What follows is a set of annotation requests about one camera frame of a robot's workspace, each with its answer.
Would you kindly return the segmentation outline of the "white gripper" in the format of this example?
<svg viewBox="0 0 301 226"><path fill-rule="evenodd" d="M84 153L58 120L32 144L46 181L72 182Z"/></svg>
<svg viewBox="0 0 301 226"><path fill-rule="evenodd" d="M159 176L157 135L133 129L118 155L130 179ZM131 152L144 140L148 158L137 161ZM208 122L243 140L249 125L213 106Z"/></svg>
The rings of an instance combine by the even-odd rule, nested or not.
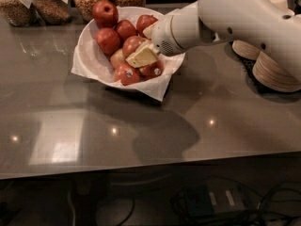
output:
<svg viewBox="0 0 301 226"><path fill-rule="evenodd" d="M150 65L158 60L159 54L173 57L184 52L176 42L172 29L173 15L166 15L156 24L151 24L143 30L147 39L131 53L126 61L134 68Z"/></svg>

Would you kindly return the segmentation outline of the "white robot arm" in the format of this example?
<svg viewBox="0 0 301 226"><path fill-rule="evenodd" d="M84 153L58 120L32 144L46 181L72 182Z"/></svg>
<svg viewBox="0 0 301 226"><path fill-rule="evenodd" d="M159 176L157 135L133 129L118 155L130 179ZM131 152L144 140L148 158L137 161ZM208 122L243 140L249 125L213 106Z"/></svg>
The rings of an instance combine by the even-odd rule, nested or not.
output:
<svg viewBox="0 0 301 226"><path fill-rule="evenodd" d="M164 55L197 46L242 40L263 51L301 80L301 19L269 0L198 0L175 9L151 27L151 44L141 44L127 59L141 67Z"/></svg>

